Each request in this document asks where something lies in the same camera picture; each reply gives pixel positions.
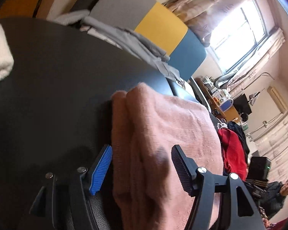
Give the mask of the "pink knit sweater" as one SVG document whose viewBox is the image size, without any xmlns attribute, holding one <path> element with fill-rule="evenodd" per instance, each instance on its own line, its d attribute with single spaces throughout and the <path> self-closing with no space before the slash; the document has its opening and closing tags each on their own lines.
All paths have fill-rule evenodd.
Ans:
<svg viewBox="0 0 288 230">
<path fill-rule="evenodd" d="M 125 229 L 184 229 L 193 198 L 171 159 L 178 144 L 197 165 L 223 173 L 208 110 L 139 83 L 112 96 L 113 196 Z"/>
</svg>

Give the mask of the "blue folding chair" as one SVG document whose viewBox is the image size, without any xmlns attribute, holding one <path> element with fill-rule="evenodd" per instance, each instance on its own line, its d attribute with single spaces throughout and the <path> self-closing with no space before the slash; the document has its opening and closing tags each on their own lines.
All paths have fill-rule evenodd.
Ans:
<svg viewBox="0 0 288 230">
<path fill-rule="evenodd" d="M 232 106 L 233 106 L 233 99 L 228 99 L 228 100 L 226 100 L 225 102 L 223 102 L 223 103 L 219 106 L 219 108 L 220 108 L 223 112 L 225 112 L 225 111 L 229 110 Z"/>
</svg>

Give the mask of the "red knit sweater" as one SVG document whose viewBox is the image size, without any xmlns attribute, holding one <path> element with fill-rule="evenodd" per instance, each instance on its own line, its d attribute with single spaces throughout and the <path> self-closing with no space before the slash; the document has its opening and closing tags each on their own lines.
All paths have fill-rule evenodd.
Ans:
<svg viewBox="0 0 288 230">
<path fill-rule="evenodd" d="M 247 178 L 247 162 L 238 135 L 228 128 L 217 131 L 220 143 L 224 171 L 226 174 L 236 173 L 243 181 Z"/>
</svg>

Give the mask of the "white window curtain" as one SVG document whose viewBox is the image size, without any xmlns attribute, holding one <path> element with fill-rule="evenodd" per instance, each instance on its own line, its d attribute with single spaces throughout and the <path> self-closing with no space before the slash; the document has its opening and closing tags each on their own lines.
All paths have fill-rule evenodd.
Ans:
<svg viewBox="0 0 288 230">
<path fill-rule="evenodd" d="M 263 135 L 255 139 L 260 156 L 271 161 L 270 181 L 288 179 L 288 112 Z"/>
</svg>

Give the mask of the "dark navy garment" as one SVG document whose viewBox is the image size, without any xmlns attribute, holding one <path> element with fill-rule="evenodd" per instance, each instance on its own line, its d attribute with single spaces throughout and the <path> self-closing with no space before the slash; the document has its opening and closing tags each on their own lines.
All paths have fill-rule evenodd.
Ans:
<svg viewBox="0 0 288 230">
<path fill-rule="evenodd" d="M 236 124 L 234 121 L 229 121 L 227 123 L 227 127 L 228 129 L 237 134 L 239 141 L 243 147 L 245 161 L 248 162 L 248 154 L 250 153 L 250 149 L 248 148 L 246 135 L 244 134 L 242 127 Z"/>
</svg>

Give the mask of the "wooden side desk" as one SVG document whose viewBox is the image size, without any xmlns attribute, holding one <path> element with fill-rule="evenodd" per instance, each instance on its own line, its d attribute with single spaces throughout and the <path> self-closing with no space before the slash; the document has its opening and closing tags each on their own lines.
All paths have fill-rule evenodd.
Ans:
<svg viewBox="0 0 288 230">
<path fill-rule="evenodd" d="M 217 89 L 210 81 L 203 82 L 201 78 L 195 79 L 197 85 L 200 87 L 204 97 L 208 101 L 212 113 L 219 119 L 223 118 L 226 122 L 234 121 L 239 123 L 241 117 L 236 111 L 235 107 L 232 106 L 229 110 L 223 112 L 219 106 L 228 99 L 231 99 L 228 92 L 221 89 Z"/>
</svg>

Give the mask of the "black monitor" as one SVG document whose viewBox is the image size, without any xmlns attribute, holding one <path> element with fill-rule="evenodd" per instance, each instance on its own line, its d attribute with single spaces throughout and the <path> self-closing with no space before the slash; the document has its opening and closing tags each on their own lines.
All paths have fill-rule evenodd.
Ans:
<svg viewBox="0 0 288 230">
<path fill-rule="evenodd" d="M 233 106 L 239 115 L 242 113 L 250 115 L 252 113 L 250 104 L 245 94 L 241 94 L 239 97 L 233 100 Z"/>
</svg>

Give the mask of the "grey garment on chair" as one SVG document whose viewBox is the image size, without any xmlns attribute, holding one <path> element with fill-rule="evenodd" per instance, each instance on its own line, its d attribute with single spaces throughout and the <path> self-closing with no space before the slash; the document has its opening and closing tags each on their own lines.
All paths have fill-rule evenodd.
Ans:
<svg viewBox="0 0 288 230">
<path fill-rule="evenodd" d="M 158 70 L 164 77 L 178 83 L 183 82 L 178 69 L 168 64 L 170 57 L 166 51 L 141 34 L 133 30 L 107 25 L 89 16 L 84 17 L 81 23 L 89 27 L 87 31 L 89 35 L 96 36 L 119 49 L 127 51 Z"/>
</svg>

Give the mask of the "beige patterned curtain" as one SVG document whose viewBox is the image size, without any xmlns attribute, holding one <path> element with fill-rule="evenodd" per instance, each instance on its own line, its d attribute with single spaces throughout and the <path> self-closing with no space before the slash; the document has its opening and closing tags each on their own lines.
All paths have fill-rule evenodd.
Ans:
<svg viewBox="0 0 288 230">
<path fill-rule="evenodd" d="M 208 47 L 212 31 L 246 1 L 250 0 L 170 0 L 166 7 Z"/>
</svg>

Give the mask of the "grey yellow blue chair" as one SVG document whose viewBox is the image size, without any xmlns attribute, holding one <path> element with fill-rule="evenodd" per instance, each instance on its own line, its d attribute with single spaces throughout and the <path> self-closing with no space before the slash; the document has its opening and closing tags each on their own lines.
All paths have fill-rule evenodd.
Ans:
<svg viewBox="0 0 288 230">
<path fill-rule="evenodd" d="M 208 102 L 192 77 L 206 58 L 197 36 L 172 12 L 156 0 L 77 0 L 71 12 L 55 22 L 73 24 L 88 15 L 111 26 L 130 29 L 166 51 L 169 65 L 178 69 L 181 78 L 190 83 L 197 98 Z"/>
</svg>

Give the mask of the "wall air conditioner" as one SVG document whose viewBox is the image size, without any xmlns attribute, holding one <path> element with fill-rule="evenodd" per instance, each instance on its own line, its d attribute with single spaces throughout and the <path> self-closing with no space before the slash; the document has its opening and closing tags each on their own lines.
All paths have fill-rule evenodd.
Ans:
<svg viewBox="0 0 288 230">
<path fill-rule="evenodd" d="M 269 86 L 267 92 L 274 101 L 275 105 L 280 110 L 280 112 L 285 113 L 288 110 L 288 105 L 286 104 L 286 101 L 284 100 L 280 92 L 274 86 Z"/>
</svg>

